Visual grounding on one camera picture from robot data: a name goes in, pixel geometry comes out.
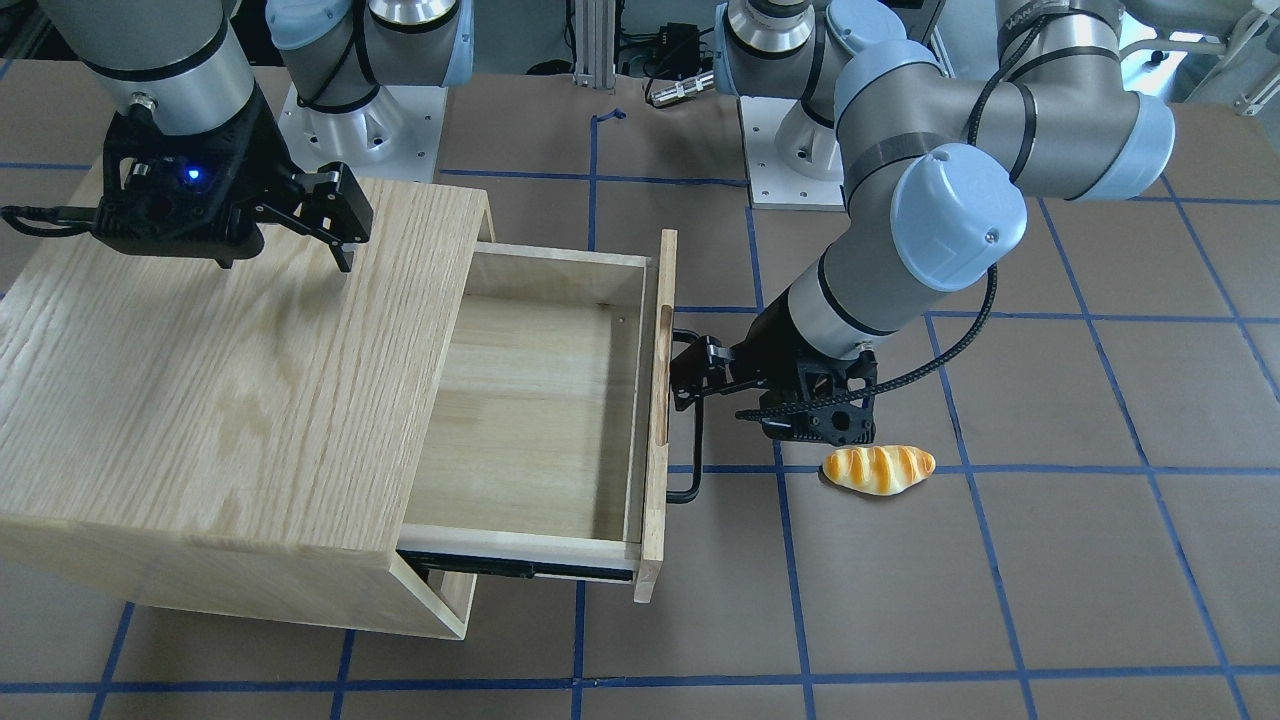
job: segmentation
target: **wooden box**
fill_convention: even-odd
[[[484,192],[362,184],[349,275],[280,228],[230,270],[45,243],[0,302],[0,552],[143,605],[442,638],[475,571],[648,601],[675,233],[659,260],[477,243]]]

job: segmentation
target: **light blue joint cap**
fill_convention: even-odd
[[[836,117],[845,114],[854,97],[881,76],[915,63],[928,63],[941,72],[933,53],[914,40],[886,40],[854,55],[836,79]]]
[[[737,95],[733,87],[733,74],[728,72],[728,32],[724,28],[724,10],[728,3],[716,5],[716,49],[712,51],[712,72],[716,74],[716,92],[722,95]]]
[[[1174,151],[1174,113],[1158,97],[1138,96],[1138,119],[1107,172],[1076,200],[1129,200],[1151,187]]]
[[[995,158],[951,142],[906,168],[893,190],[890,223],[915,279],[955,292],[1018,245],[1027,232],[1027,202]]]
[[[906,40],[906,28],[897,13],[877,0],[831,0],[827,27],[851,55],[886,40]]]
[[[266,0],[266,27],[276,50],[311,45],[334,28],[351,9],[351,0]]]
[[[449,55],[449,67],[444,70],[444,81],[440,87],[453,87],[471,82],[471,73],[475,72],[476,61],[476,33],[475,9],[472,0],[460,0],[458,28],[453,35],[453,54]]]

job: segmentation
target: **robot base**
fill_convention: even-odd
[[[768,210],[835,210],[845,211],[845,197],[840,190],[844,168],[840,167],[838,149],[832,179],[818,179],[796,172],[782,156],[780,147],[790,147],[791,141],[777,138],[787,113],[796,106],[795,100],[777,97],[742,97],[742,149],[746,154],[746,173],[751,181],[751,206]]]
[[[388,86],[383,91],[390,91],[401,108],[404,109],[407,128],[412,135],[389,138],[388,142],[394,142],[394,147],[388,149],[394,150],[394,152],[375,163],[349,161],[348,165],[360,177],[434,182],[435,159],[440,150],[444,106],[449,91],[433,86]],[[293,161],[303,170],[314,172],[315,168],[325,163],[342,160],[342,158],[323,156],[316,152],[310,142],[306,122],[298,110],[297,96],[297,88],[291,86],[279,123],[280,135],[284,136],[284,142],[289,146]]]

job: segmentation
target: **metal post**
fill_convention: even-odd
[[[573,82],[577,85],[613,90],[614,5],[614,0],[573,0],[573,33],[577,36]]]

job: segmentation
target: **white mounting plate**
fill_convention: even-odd
[[[751,179],[751,206],[767,210],[845,211],[838,182],[823,182],[791,169],[773,137],[795,100],[780,97],[741,97],[742,151],[746,174]]]
[[[407,143],[403,152],[378,163],[351,164],[351,169],[361,177],[434,182],[435,158],[440,150],[444,105],[449,91],[433,86],[387,86],[384,91],[388,90],[404,108],[417,142]],[[284,111],[280,113],[280,135],[284,136],[284,143],[289,146],[293,161],[305,172],[312,173],[333,158],[321,158],[307,140],[301,114],[297,111],[297,97],[298,90],[289,86],[289,95],[284,99]]]

